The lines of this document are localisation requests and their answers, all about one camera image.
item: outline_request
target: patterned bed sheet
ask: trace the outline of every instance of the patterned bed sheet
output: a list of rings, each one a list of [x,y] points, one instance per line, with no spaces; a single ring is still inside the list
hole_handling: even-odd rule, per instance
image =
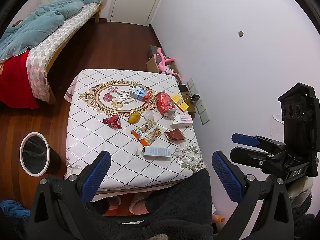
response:
[[[78,28],[97,10],[97,3],[90,3],[64,23],[38,46],[31,49],[27,58],[27,73],[35,98],[49,102],[49,84],[47,82],[47,65],[55,52]]]

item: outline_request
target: blue gripper pad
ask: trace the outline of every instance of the blue gripper pad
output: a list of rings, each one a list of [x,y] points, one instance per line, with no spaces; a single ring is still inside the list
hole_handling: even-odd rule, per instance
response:
[[[231,201],[240,203],[243,196],[243,187],[231,170],[233,168],[232,166],[236,165],[232,165],[225,155],[218,151],[212,155],[212,166],[222,182],[226,192],[228,193]]]
[[[255,136],[249,136],[249,135],[244,135],[244,134],[239,134],[235,133],[232,137],[231,140],[234,143],[239,143],[243,145],[248,145],[252,147],[256,147],[260,144],[259,140]]]
[[[93,161],[91,165],[94,166],[92,171],[89,173],[87,178],[82,184],[81,189],[81,202],[87,203],[91,201],[96,194],[101,182],[103,181],[105,175],[107,174],[110,166],[111,166],[111,155],[107,151],[102,151],[98,157]]]

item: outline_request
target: red snack package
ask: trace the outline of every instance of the red snack package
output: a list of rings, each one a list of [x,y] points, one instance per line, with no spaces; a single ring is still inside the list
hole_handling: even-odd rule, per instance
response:
[[[169,141],[180,141],[186,139],[186,137],[178,128],[171,132],[166,132],[165,136]]]
[[[115,115],[110,118],[103,119],[103,123],[109,125],[113,129],[122,128],[120,123],[120,118],[118,115]]]

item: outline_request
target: yellow tag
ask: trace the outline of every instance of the yellow tag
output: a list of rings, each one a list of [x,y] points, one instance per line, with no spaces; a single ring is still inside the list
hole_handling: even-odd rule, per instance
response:
[[[173,96],[171,96],[171,99],[175,102],[177,107],[182,112],[184,112],[189,107],[188,104],[181,97],[179,97],[177,94],[174,94]]]

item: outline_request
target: table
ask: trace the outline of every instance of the table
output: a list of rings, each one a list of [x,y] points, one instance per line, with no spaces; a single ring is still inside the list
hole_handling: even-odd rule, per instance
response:
[[[129,97],[133,85],[150,90],[144,103]],[[170,96],[179,91],[176,78],[169,75],[116,69],[86,69],[75,78],[66,94],[70,98],[67,129],[67,174],[79,174],[93,162],[102,150],[111,154],[111,167],[101,183],[94,201],[104,197],[171,187],[206,168],[193,127],[180,128],[185,141],[170,143],[165,132],[173,130],[172,120],[163,117],[156,108],[156,94],[165,91]],[[152,110],[161,128],[161,136],[151,145],[170,148],[171,158],[136,156],[139,141],[131,131],[146,121],[143,114]],[[136,124],[128,117],[141,113]],[[122,129],[112,129],[102,123],[108,116],[119,115]],[[187,114],[177,109],[177,114]]]

